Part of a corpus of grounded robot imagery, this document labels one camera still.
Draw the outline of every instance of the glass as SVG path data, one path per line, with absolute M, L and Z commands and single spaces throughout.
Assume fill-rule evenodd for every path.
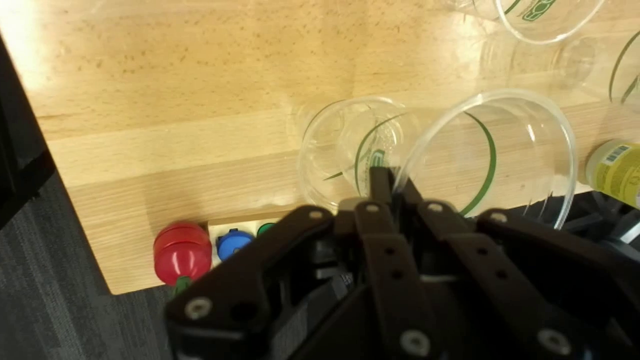
M 578 33 L 604 0 L 452 0 L 452 5 L 457 11 L 500 21 L 525 42 L 551 45 Z
M 545 96 L 485 92 L 421 136 L 394 191 L 409 179 L 423 197 L 446 200 L 467 216 L 525 206 L 522 216 L 562 229 L 576 188 L 573 128 Z
M 368 197 L 371 167 L 401 167 L 418 135 L 417 116 L 390 99 L 329 104 L 302 136 L 302 195 L 330 210 L 343 200 Z

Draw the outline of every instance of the green rim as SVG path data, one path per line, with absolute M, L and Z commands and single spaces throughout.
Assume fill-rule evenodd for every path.
M 622 65 L 622 58 L 626 57 L 626 53 L 633 48 L 633 45 L 637 42 L 637 38 L 640 38 L 640 33 L 637 33 L 622 48 L 621 57 L 616 58 L 616 65 L 612 68 L 612 78 L 608 81 L 608 100 L 614 103 L 614 83 L 618 77 L 618 68 Z M 633 83 L 633 87 L 624 92 L 626 96 L 621 100 L 624 104 L 624 100 L 633 94 L 633 91 L 639 87 L 639 77 Z
M 494 136 L 492 133 L 485 126 L 485 122 L 481 118 L 477 118 L 475 114 L 470 113 L 464 113 L 467 116 L 470 116 L 485 133 L 485 139 L 486 139 L 486 146 L 489 146 L 489 170 L 486 170 L 486 176 L 485 176 L 485 182 L 479 191 L 479 195 L 460 210 L 463 216 L 467 216 L 469 212 L 473 212 L 481 202 L 483 199 L 489 195 L 489 191 L 492 188 L 492 182 L 497 179 L 497 170 L 499 170 L 499 150 L 497 150 L 497 143 L 494 143 Z
M 356 163 L 355 163 L 355 182 L 356 182 L 356 191 L 358 191 L 358 195 L 362 192 L 361 191 L 361 172 L 358 172 L 358 168 L 361 168 L 361 160 L 364 160 L 368 155 L 376 155 L 376 153 L 382 153 L 385 155 L 385 150 L 374 150 L 374 149 L 368 149 L 367 150 L 367 155 L 364 157 L 361 157 L 362 155 L 362 149 L 364 149 L 364 144 L 368 143 L 368 139 L 372 136 L 372 135 L 376 135 L 378 133 L 378 128 L 382 128 L 385 124 L 388 124 L 388 122 L 392 122 L 392 121 L 396 121 L 396 118 L 401 118 L 401 116 L 405 116 L 405 114 L 396 114 L 396 116 L 392 116 L 392 118 L 387 118 L 387 121 L 382 121 L 380 124 L 376 124 L 374 128 L 371 128 L 367 135 L 364 135 L 364 139 L 362 139 L 362 143 L 358 144 L 358 150 L 356 150 Z
M 504 11 L 504 14 L 508 17 L 518 5 L 521 5 L 521 0 L 513 3 L 513 5 Z

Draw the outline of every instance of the screw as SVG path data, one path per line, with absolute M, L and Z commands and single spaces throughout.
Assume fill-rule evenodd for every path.
M 492 212 L 492 216 L 491 216 L 494 222 L 506 222 L 506 214 L 503 214 L 503 212 Z
M 192 299 L 186 306 L 184 306 L 184 314 L 191 320 L 199 320 L 205 318 L 213 313 L 215 304 L 213 300 L 200 296 L 200 299 Z
M 380 212 L 380 206 L 368 205 L 364 210 L 367 210 L 367 212 Z
M 558 354 L 558 357 L 569 357 L 569 354 L 573 354 L 573 344 L 571 344 L 569 338 L 566 338 L 562 333 L 558 333 L 558 330 L 543 329 L 543 330 L 538 333 L 538 343 L 540 343 L 546 351 L 551 351 L 551 353 L 554 353 L 554 354 Z
M 421 330 L 405 330 L 401 337 L 401 347 L 406 354 L 426 359 L 433 344 Z
M 323 212 L 321 212 L 321 210 L 312 210 L 312 212 L 309 214 L 309 218 L 321 220 L 321 218 L 323 218 Z
M 433 212 L 442 212 L 444 210 L 442 205 L 439 205 L 439 202 L 430 202 L 426 208 L 433 210 Z

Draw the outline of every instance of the cup rim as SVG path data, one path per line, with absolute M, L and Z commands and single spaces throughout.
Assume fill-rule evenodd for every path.
M 628 58 L 626 53 L 628 53 L 631 48 L 635 48 L 635 46 L 640 46 L 640 30 L 626 41 L 626 45 L 622 46 L 622 50 L 621 50 L 621 55 L 618 55 L 618 58 L 616 58 L 616 63 L 614 63 L 614 68 L 612 68 L 612 74 L 611 74 L 611 81 L 608 81 L 608 100 L 611 100 L 611 103 L 618 103 L 618 96 L 614 96 L 614 87 L 616 87 L 616 81 L 618 81 L 618 71 L 621 71 L 622 63 Z
M 477 107 L 489 104 L 489 103 L 497 103 L 497 100 L 525 100 L 525 103 L 533 103 L 543 107 L 546 113 L 553 114 L 553 118 L 558 124 L 558 130 L 562 133 L 564 139 L 564 149 L 566 149 L 566 159 L 569 159 L 569 168 L 566 168 L 566 176 L 569 176 L 569 187 L 566 187 L 566 195 L 562 200 L 562 208 L 560 214 L 554 222 L 554 229 L 562 229 L 573 200 L 575 200 L 575 192 L 576 192 L 576 181 L 578 181 L 578 160 L 576 160 L 576 139 L 575 139 L 575 130 L 571 126 L 571 122 L 566 121 L 566 116 L 562 114 L 562 111 L 549 99 L 536 94 L 536 92 L 529 92 L 529 91 L 518 91 L 518 89 L 500 89 L 500 91 L 489 91 L 489 92 L 481 92 L 469 100 L 459 103 L 457 107 L 452 107 L 448 113 L 444 113 L 434 126 L 430 126 L 430 130 L 426 130 L 418 143 L 413 146 L 406 163 L 403 165 L 396 182 L 394 182 L 394 192 L 401 192 L 409 179 L 410 179 L 410 168 L 417 163 L 417 155 L 424 155 L 426 149 L 433 144 L 433 140 L 460 114 L 470 113 Z
M 557 35 L 557 36 L 553 36 L 553 38 L 529 38 L 529 36 L 525 36 L 518 28 L 514 28 L 511 23 L 508 23 L 508 18 L 506 18 L 506 12 L 508 12 L 508 9 L 504 9 L 503 6 L 503 0 L 494 0 L 494 6 L 497 6 L 497 12 L 499 12 L 499 17 L 500 17 L 500 23 L 506 26 L 506 30 L 508 33 L 513 33 L 518 41 L 522 41 L 522 42 L 529 42 L 529 45 L 554 45 L 554 42 L 562 42 L 564 38 L 571 38 L 573 35 L 576 35 L 588 21 L 592 21 L 596 14 L 599 14 L 599 11 L 603 9 L 603 5 L 604 5 L 607 0 L 599 0 L 599 5 L 590 11 L 590 14 L 588 17 L 584 17 L 575 28 L 571 28 L 569 33 L 562 33 L 562 35 Z

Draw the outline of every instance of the black object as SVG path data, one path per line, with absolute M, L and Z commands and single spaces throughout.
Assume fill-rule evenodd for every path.
M 55 163 L 0 36 L 0 227 L 52 174 Z
M 640 266 L 413 185 L 302 206 L 166 308 L 175 359 L 640 359 Z

